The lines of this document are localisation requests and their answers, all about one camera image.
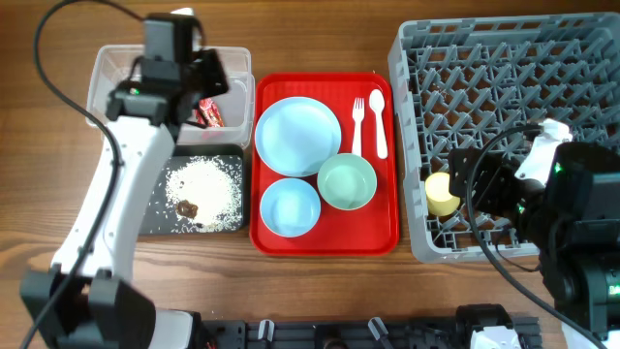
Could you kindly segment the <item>light blue plate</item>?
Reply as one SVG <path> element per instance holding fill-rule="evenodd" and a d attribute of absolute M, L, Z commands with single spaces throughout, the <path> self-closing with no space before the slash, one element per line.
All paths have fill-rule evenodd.
<path fill-rule="evenodd" d="M 284 176 L 316 174 L 338 153 L 341 141 L 334 112 L 309 97 L 289 97 L 272 104 L 255 130 L 255 148 L 262 162 Z"/>

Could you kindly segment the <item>yellow cup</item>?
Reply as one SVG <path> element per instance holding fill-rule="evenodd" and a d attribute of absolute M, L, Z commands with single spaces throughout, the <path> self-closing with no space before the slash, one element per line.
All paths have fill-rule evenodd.
<path fill-rule="evenodd" d="M 460 205 L 460 199 L 450 192 L 450 175 L 431 174 L 424 182 L 428 213 L 435 216 L 453 214 Z"/>

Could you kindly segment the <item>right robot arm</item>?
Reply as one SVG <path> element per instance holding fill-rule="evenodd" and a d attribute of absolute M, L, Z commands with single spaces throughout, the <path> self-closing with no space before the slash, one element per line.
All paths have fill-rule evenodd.
<path fill-rule="evenodd" d="M 449 153 L 449 190 L 474 210 L 507 218 L 540 251 L 555 309 L 608 348 L 619 345 L 619 156 L 594 143 L 562 143 L 543 181 L 476 148 Z"/>

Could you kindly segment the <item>green bowl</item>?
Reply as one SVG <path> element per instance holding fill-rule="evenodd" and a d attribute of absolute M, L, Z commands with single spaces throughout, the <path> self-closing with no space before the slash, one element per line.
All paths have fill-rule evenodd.
<path fill-rule="evenodd" d="M 356 210 L 374 197 L 378 178 L 372 165 L 353 153 L 339 153 L 321 166 L 317 185 L 322 198 L 340 210 Z"/>

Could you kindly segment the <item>small blue bowl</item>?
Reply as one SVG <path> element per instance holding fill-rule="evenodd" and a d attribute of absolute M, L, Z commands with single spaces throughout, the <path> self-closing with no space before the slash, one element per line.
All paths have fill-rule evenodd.
<path fill-rule="evenodd" d="M 275 181 L 264 191 L 260 202 L 263 223 L 282 238 L 298 238 L 309 233 L 318 223 L 321 210 L 317 191 L 299 178 Z"/>

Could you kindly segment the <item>red snack wrapper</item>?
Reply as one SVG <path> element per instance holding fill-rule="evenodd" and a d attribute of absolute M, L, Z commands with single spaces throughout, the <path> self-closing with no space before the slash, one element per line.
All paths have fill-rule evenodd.
<path fill-rule="evenodd" d="M 197 122 L 205 127 L 224 127 L 224 120 L 218 106 L 211 98 L 199 101 L 198 108 L 194 110 L 194 116 Z"/>

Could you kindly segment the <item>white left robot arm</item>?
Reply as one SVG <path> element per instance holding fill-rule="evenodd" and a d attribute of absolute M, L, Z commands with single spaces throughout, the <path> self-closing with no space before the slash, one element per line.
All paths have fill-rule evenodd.
<path fill-rule="evenodd" d="M 108 95 L 97 121 L 105 141 L 67 238 L 46 271 L 29 271 L 21 298 L 32 333 L 50 348 L 197 348 L 199 313 L 159 309 L 133 288 L 133 261 L 155 182 L 200 100 L 228 91 L 221 61 L 202 44 L 199 20 L 143 19 L 139 73 Z"/>

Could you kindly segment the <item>brown food scrap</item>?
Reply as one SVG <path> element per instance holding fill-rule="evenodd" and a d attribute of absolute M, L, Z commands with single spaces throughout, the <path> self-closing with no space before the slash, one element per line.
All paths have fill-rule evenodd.
<path fill-rule="evenodd" d="M 198 207 L 187 200 L 181 201 L 176 205 L 178 215 L 193 219 L 198 214 Z"/>

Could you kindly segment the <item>white rice pile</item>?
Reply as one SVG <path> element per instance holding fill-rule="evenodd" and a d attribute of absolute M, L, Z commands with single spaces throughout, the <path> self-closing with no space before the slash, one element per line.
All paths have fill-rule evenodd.
<path fill-rule="evenodd" d="M 175 159 L 166 173 L 166 209 L 174 214 L 175 233 L 223 233 L 243 222 L 243 160 L 238 155 L 190 156 Z M 176 212 L 187 200 L 198 207 L 190 219 Z"/>

